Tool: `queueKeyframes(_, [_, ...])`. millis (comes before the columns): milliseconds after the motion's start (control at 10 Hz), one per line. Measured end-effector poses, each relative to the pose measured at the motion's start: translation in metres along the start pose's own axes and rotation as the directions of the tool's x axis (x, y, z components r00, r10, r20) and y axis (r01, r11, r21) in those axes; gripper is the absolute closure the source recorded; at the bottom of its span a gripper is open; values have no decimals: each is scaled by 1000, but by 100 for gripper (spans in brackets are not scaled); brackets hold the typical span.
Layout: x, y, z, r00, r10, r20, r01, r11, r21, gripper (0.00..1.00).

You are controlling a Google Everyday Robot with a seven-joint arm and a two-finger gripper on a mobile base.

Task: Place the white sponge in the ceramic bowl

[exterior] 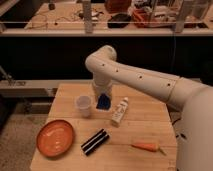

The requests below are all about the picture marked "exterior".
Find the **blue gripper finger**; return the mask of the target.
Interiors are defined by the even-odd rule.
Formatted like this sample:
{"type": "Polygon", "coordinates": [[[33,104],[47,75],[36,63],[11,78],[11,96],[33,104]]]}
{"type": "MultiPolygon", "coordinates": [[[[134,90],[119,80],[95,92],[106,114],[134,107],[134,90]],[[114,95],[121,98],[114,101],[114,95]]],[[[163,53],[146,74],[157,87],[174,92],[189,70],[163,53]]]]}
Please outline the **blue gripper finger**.
{"type": "Polygon", "coordinates": [[[109,110],[111,107],[111,99],[106,94],[101,94],[96,105],[97,109],[109,110]]]}

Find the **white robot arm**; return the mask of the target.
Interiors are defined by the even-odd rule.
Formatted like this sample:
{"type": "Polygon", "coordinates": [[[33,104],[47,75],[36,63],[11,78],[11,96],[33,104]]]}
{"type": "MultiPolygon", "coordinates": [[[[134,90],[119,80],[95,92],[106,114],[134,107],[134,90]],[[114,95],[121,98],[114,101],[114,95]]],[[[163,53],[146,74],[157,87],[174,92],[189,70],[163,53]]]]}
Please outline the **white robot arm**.
{"type": "Polygon", "coordinates": [[[109,45],[86,58],[95,93],[109,92],[116,80],[176,109],[181,113],[176,169],[213,171],[213,86],[120,64],[116,58],[116,50],[109,45]]]}

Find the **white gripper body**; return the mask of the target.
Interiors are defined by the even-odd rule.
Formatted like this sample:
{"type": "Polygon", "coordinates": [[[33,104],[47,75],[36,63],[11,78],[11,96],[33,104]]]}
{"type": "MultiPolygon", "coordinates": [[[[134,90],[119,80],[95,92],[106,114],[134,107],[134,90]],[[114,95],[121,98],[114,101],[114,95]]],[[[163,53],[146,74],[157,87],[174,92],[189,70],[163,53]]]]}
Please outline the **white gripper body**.
{"type": "Polygon", "coordinates": [[[96,100],[98,100],[102,94],[105,94],[109,99],[112,98],[112,83],[107,85],[97,85],[95,82],[92,82],[92,88],[96,100]]]}

